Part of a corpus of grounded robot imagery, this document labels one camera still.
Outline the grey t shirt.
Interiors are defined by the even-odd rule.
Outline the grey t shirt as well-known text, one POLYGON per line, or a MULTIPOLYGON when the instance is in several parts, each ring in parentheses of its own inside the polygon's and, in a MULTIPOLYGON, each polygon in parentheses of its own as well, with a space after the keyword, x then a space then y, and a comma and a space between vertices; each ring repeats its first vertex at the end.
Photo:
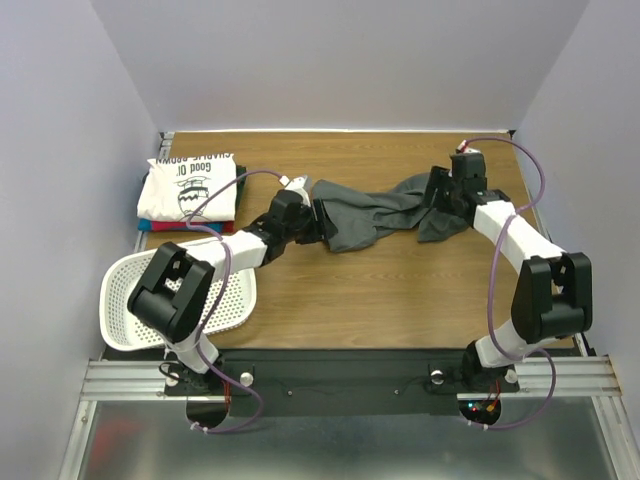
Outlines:
POLYGON ((417 231, 420 243, 441 242, 469 228, 455 215, 423 203, 427 173, 413 175, 387 192, 361 192, 328 180, 319 180, 312 196, 322 201, 326 216, 336 227, 327 240, 333 253, 368 248, 397 231, 417 231))

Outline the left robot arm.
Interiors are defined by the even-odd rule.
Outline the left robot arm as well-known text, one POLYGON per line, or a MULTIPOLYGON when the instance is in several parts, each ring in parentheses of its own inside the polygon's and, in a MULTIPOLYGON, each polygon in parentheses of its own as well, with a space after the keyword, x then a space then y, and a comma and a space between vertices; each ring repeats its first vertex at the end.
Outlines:
POLYGON ((205 305, 211 286, 231 275, 266 266, 288 244, 327 242, 337 233, 320 199, 282 189, 266 213, 236 233, 199 245, 159 246, 133 288, 127 310, 164 340, 189 368, 188 382, 199 393, 215 392, 223 371, 219 352, 204 336, 205 305))

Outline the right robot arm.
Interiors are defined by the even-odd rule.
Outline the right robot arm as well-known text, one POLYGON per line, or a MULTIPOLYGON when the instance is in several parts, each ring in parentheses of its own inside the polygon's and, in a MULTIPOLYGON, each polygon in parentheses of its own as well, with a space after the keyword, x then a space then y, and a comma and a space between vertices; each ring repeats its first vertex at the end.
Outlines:
POLYGON ((546 239, 504 192, 489 189, 481 152, 457 152, 450 159, 450 167, 430 171, 427 206, 466 221, 518 275, 509 319, 490 325, 462 357, 461 381, 482 390, 537 349, 590 329, 592 264, 585 254, 568 253, 546 239))

